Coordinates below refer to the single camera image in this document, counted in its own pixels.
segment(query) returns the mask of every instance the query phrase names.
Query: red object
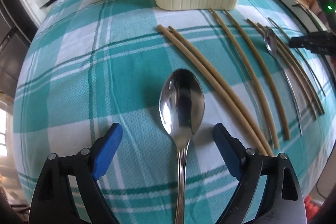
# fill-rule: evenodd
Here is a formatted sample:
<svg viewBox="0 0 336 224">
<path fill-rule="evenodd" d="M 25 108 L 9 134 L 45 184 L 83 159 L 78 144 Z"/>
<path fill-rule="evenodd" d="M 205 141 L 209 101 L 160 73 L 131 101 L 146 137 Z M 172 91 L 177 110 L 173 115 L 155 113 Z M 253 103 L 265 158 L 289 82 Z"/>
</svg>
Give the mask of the red object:
<svg viewBox="0 0 336 224">
<path fill-rule="evenodd" d="M 315 205 L 311 201 L 311 196 L 308 195 L 305 200 L 304 200 L 304 205 L 306 207 L 306 216 L 307 216 L 307 221 L 309 221 L 320 209 L 319 206 Z"/>
</svg>

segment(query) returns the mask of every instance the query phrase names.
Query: window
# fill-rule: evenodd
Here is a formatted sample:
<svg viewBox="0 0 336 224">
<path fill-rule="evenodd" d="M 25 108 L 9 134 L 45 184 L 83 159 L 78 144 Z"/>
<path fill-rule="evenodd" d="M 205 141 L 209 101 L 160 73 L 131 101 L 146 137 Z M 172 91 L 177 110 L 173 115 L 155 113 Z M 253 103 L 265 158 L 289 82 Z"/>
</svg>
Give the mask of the window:
<svg viewBox="0 0 336 224">
<path fill-rule="evenodd" d="M 4 110 L 0 109 L 0 156 L 7 156 L 6 120 L 7 113 Z"/>
</svg>

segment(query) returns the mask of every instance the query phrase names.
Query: spoon bowl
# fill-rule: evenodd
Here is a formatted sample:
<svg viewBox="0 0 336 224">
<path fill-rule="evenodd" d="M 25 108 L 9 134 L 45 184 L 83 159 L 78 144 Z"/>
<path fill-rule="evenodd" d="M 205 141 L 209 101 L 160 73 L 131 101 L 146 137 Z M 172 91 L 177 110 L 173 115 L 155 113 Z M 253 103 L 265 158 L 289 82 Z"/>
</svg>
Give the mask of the spoon bowl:
<svg viewBox="0 0 336 224">
<path fill-rule="evenodd" d="M 265 28 L 265 36 L 264 36 L 264 41 L 265 41 L 265 44 L 266 44 L 266 48 L 268 49 L 268 52 L 274 57 L 274 59 L 277 61 L 277 63 L 279 64 L 281 70 L 282 70 L 282 73 L 287 81 L 287 84 L 289 86 L 289 90 L 290 90 L 290 93 L 291 93 L 291 97 L 293 99 L 293 102 L 294 102 L 294 106 L 295 106 L 295 110 L 296 110 L 296 114 L 297 114 L 297 119 L 298 119 L 298 125 L 299 125 L 299 130 L 300 130 L 300 134 L 302 136 L 302 120 L 301 120 L 301 114 L 300 114 L 300 109 L 299 109 L 299 105 L 298 105 L 298 102 L 297 102 L 297 99 L 296 99 L 296 96 L 295 96 L 295 93 L 294 93 L 294 89 L 293 89 L 293 86 L 291 84 L 291 81 L 289 80 L 289 77 L 286 73 L 286 70 L 284 69 L 284 67 L 281 65 L 279 59 L 278 59 L 278 55 L 277 55 L 277 48 L 278 48 L 278 45 L 277 45 L 277 36 L 276 34 L 274 33 L 274 31 L 270 28 L 270 27 L 266 27 Z"/>
<path fill-rule="evenodd" d="M 277 37 L 276 37 L 276 34 L 274 33 L 274 31 L 269 27 L 266 27 L 264 41 L 265 41 L 266 48 L 267 48 L 268 52 L 274 58 L 276 58 L 277 49 L 278 49 L 278 47 L 277 47 Z"/>
<path fill-rule="evenodd" d="M 177 148 L 178 192 L 175 224 L 184 223 L 187 151 L 191 138 L 202 123 L 204 108 L 204 95 L 196 76 L 186 69 L 174 71 L 163 85 L 159 111 L 162 125 Z"/>
</svg>

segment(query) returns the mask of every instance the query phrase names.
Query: table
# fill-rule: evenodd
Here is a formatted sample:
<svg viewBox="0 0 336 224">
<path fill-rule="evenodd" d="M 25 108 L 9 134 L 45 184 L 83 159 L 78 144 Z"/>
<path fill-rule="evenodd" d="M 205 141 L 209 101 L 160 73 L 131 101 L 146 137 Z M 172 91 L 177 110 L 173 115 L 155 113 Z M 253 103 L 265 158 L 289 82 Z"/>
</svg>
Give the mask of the table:
<svg viewBox="0 0 336 224">
<path fill-rule="evenodd" d="M 251 37 L 281 99 L 287 102 L 284 106 L 291 139 L 283 140 L 274 100 L 261 68 L 232 23 L 222 12 L 218 13 L 246 53 L 266 94 L 280 141 L 280 149 L 274 152 L 289 155 L 306 196 L 336 138 L 336 99 L 330 76 L 316 55 L 302 50 L 327 97 L 312 80 L 325 109 L 325 115 L 313 121 L 293 82 L 303 120 L 304 132 L 300 136 L 295 108 L 280 68 L 267 52 L 262 37 L 245 19 L 270 25 L 267 17 L 271 17 L 289 36 L 302 35 L 301 28 L 276 0 L 239 0 L 231 14 Z M 103 136 L 113 122 L 119 122 L 124 137 L 107 174 L 98 181 L 102 193 L 121 223 L 172 223 L 177 158 L 174 143 L 161 125 L 158 101 L 169 74 L 188 68 L 199 79 L 205 94 L 205 115 L 189 146 L 185 221 L 216 222 L 238 182 L 229 175 L 212 140 L 212 127 L 221 122 L 245 147 L 253 144 L 202 75 L 158 33 L 158 24 L 172 25 L 205 55 L 270 140 L 250 77 L 208 11 L 165 11 L 154 0 L 58 0 L 31 44 L 14 102 L 16 167 L 29 201 L 48 154 L 76 154 Z M 88 220 L 76 180 L 70 177 L 70 183 L 78 211 Z M 246 221 L 256 214 L 264 183 L 262 177 Z"/>
</svg>

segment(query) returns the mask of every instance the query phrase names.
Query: blue gripper pad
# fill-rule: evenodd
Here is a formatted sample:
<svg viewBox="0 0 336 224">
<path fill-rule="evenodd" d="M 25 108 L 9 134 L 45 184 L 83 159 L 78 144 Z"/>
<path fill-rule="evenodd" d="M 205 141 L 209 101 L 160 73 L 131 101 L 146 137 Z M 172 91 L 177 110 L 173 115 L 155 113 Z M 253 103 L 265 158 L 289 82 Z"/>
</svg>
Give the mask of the blue gripper pad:
<svg viewBox="0 0 336 224">
<path fill-rule="evenodd" d="M 119 123 L 113 123 L 107 133 L 98 138 L 91 147 L 91 163 L 93 164 L 92 177 L 97 181 L 105 175 L 113 156 L 123 137 L 123 128 Z"/>
<path fill-rule="evenodd" d="M 243 177 L 241 167 L 245 163 L 245 147 L 237 138 L 231 137 L 221 123 L 213 127 L 212 137 L 231 176 L 240 181 Z"/>
</svg>

